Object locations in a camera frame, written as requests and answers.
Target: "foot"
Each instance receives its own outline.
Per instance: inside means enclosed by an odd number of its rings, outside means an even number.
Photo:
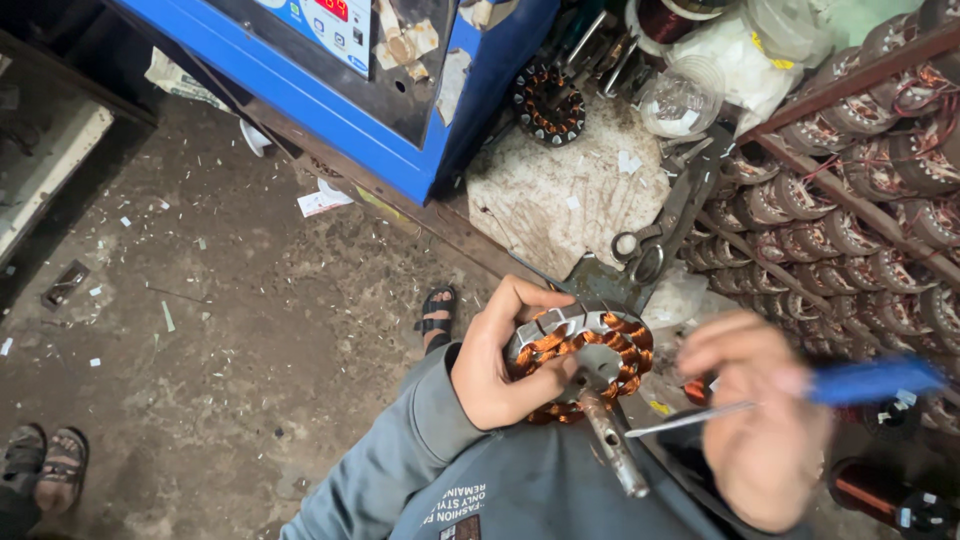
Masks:
[[[50,440],[50,450],[34,491],[36,505],[41,510],[57,515],[73,505],[83,487],[86,459],[84,436],[72,428],[58,430]]]
[[[438,292],[437,294],[433,295],[430,298],[430,300],[433,300],[434,302],[439,302],[441,300],[453,300],[453,295],[450,294],[450,291]],[[427,313],[423,315],[423,318],[424,319],[449,319],[450,312],[445,309],[441,309],[439,311],[434,311],[433,313]],[[434,337],[436,337],[438,334],[441,334],[441,333],[447,333],[447,332],[442,329],[434,329],[425,333],[423,335],[423,350],[426,351],[427,346],[430,345],[430,341]]]
[[[13,482],[17,475],[35,475],[43,466],[47,454],[47,437],[40,426],[20,426],[10,434],[4,458],[7,461],[3,480]]]

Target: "blue machine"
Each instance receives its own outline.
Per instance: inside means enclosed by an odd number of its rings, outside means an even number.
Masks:
[[[408,32],[428,20],[439,37],[437,48],[419,58],[429,76],[415,82],[406,66],[384,69],[374,57],[384,36],[371,0],[118,2],[421,204],[472,146],[560,4],[392,0]],[[494,13],[489,25],[476,23],[478,11]],[[456,62],[447,62],[451,53]],[[454,69],[466,77],[458,81]],[[445,120],[438,111],[442,86]]]

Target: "sandal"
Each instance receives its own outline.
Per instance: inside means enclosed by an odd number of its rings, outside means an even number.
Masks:
[[[450,300],[432,300],[433,297],[445,292],[450,293]],[[453,287],[447,285],[431,290],[430,293],[426,295],[426,300],[423,301],[422,313],[428,315],[430,313],[436,313],[437,311],[446,311],[450,316],[447,319],[422,318],[414,325],[414,330],[420,331],[420,335],[426,335],[427,332],[432,330],[442,330],[450,333],[450,331],[453,330],[453,311],[456,307],[457,291],[453,290]]]
[[[47,435],[37,424],[20,426],[10,434],[10,444],[4,454],[7,465],[3,480],[11,481],[16,475],[35,475],[43,467],[47,455]]]
[[[50,440],[46,461],[36,483],[36,504],[46,512],[62,513],[84,489],[89,443],[76,428],[62,428]]]

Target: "brown label patch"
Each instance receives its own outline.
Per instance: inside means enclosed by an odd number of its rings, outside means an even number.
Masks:
[[[473,514],[441,530],[440,540],[480,540],[480,516]]]

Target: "control panel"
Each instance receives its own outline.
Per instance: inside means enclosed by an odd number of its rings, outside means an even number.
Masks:
[[[320,43],[365,79],[370,77],[370,2],[355,0],[256,0]]]

